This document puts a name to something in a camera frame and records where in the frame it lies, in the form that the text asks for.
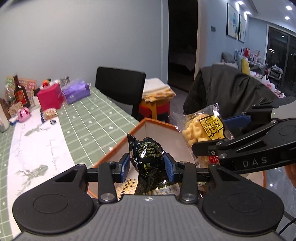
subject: liquor bottle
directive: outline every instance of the liquor bottle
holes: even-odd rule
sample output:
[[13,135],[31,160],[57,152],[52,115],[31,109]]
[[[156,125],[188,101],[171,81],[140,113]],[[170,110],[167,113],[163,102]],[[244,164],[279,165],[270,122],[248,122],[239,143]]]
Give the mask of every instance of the liquor bottle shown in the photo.
[[19,79],[16,76],[13,77],[15,80],[15,100],[16,102],[21,102],[24,107],[30,108],[31,104],[24,86],[22,86],[19,82]]

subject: dining table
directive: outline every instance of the dining table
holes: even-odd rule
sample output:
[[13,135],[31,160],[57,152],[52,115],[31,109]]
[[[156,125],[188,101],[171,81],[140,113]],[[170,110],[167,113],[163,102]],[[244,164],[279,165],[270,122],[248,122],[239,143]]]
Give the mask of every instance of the dining table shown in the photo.
[[51,125],[41,122],[39,108],[23,123],[0,133],[0,240],[20,230],[12,206],[25,191],[76,164],[92,168],[138,121],[94,87],[91,95],[62,104]]

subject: wall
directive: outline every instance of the wall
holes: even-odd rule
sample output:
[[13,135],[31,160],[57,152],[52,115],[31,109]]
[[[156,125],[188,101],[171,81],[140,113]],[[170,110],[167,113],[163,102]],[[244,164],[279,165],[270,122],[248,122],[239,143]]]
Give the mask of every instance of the wall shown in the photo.
[[0,87],[8,75],[83,78],[98,66],[168,76],[168,0],[10,0],[0,8]]
[[[204,44],[200,45],[200,48],[207,49],[204,66],[211,66],[216,62],[221,62],[222,52],[229,52],[234,56],[235,50],[241,50],[242,46],[245,47],[248,45],[248,18],[245,43],[226,35],[227,2],[236,8],[236,1],[233,0],[201,0],[203,5],[206,4],[206,7],[204,7],[206,8],[206,13],[202,12],[201,14],[207,14],[207,22],[205,23],[207,26],[207,43],[206,46]],[[239,9],[238,12],[245,18],[244,11],[242,9]],[[216,32],[211,32],[211,26],[216,28]]]
[[207,56],[207,0],[197,0],[197,47],[194,78],[200,68],[205,66]]
[[260,50],[260,56],[262,57],[263,62],[264,53],[266,50],[266,33],[267,33],[267,22],[256,19],[249,18],[249,44],[248,48],[252,51]]
[[256,18],[250,18],[249,19],[249,25],[250,25],[250,30],[249,30],[249,42],[248,42],[248,47],[251,50],[260,50],[260,55],[262,56],[263,62],[265,62],[265,54],[267,50],[267,29],[268,26],[277,28],[279,30],[282,30],[290,35],[296,36],[295,32],[292,32],[284,27],[281,27],[279,25],[266,22],[260,19]]

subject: blue gripper pad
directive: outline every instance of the blue gripper pad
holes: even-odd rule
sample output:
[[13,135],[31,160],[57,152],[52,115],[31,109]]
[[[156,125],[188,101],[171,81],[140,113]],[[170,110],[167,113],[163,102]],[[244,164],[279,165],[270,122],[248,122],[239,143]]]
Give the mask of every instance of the blue gripper pad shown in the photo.
[[130,165],[131,165],[131,162],[130,162],[130,156],[128,153],[125,153],[124,156],[125,159],[122,163],[122,171],[121,171],[121,183],[124,183],[126,181],[126,177],[128,175],[128,171],[129,171],[129,168],[130,168]]
[[164,153],[163,158],[165,161],[165,171],[168,175],[168,180],[169,180],[169,182],[172,183],[172,182],[174,182],[173,165],[166,153]]
[[239,127],[244,127],[252,120],[249,116],[239,115],[223,120],[223,123],[228,127],[228,129],[235,129]]

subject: yellow snack package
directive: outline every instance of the yellow snack package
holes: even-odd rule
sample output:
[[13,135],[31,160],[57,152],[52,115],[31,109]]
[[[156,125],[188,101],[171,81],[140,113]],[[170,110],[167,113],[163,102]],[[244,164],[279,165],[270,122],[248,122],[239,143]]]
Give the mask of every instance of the yellow snack package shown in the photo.
[[[170,117],[182,133],[189,147],[195,142],[217,139],[233,139],[231,132],[224,125],[220,115],[218,103],[183,117],[173,113]],[[218,163],[216,156],[199,156],[196,164],[198,167],[207,168],[209,163]]]

